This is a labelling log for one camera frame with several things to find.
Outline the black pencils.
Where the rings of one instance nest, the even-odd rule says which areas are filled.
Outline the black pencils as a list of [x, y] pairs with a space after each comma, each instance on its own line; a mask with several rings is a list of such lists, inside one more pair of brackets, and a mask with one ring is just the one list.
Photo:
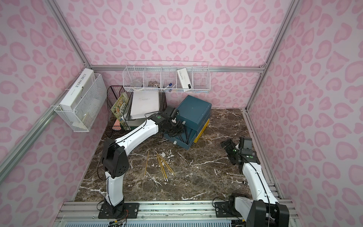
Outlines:
[[191, 131], [191, 129], [189, 129], [188, 127], [186, 127], [186, 126], [183, 126], [183, 132], [178, 136], [179, 137], [179, 139], [183, 142], [183, 143], [185, 143], [185, 144], [187, 144], [187, 145], [189, 145], [189, 143], [190, 143], [190, 135], [191, 135], [191, 133], [192, 133], [192, 131]]

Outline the teal drawer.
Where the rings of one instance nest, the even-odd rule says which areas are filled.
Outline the teal drawer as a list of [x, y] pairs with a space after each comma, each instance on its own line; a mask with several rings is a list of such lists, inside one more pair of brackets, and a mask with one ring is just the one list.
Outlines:
[[182, 147], [186, 150], [189, 150], [191, 146], [195, 143], [195, 139], [197, 138], [197, 131], [187, 128], [186, 132], [182, 134], [172, 137], [168, 134], [164, 134], [164, 137], [169, 140], [172, 144]]

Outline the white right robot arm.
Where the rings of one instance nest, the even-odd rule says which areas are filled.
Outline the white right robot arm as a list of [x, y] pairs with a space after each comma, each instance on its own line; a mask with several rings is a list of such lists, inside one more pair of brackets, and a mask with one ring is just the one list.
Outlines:
[[238, 165], [245, 176], [252, 199], [242, 194], [229, 197], [229, 209], [239, 213], [246, 227], [288, 227], [290, 213], [269, 189], [263, 175], [257, 152], [252, 149], [252, 139], [240, 137], [238, 144], [231, 139], [220, 143], [232, 165]]

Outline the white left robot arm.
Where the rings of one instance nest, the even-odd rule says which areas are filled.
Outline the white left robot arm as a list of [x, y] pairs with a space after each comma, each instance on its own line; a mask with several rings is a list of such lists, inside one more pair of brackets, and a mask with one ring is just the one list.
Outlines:
[[117, 207], [124, 202], [123, 179], [130, 168], [128, 156], [137, 146], [159, 132], [169, 136], [183, 132], [183, 124], [177, 120], [178, 114], [178, 109], [167, 107], [163, 112], [150, 115], [126, 135], [105, 142], [100, 162], [105, 172], [106, 204]]

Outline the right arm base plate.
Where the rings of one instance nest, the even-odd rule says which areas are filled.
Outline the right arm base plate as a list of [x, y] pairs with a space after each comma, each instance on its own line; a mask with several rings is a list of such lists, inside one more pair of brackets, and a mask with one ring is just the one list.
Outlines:
[[241, 218], [242, 216], [229, 208], [229, 202], [214, 201], [212, 205], [217, 218]]

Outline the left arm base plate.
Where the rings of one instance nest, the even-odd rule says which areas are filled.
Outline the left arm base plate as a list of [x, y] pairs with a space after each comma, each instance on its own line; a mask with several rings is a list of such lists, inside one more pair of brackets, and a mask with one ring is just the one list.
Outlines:
[[104, 202], [99, 209], [99, 219], [124, 219], [137, 218], [140, 204], [136, 202], [120, 203], [117, 206], [112, 206], [108, 202]]

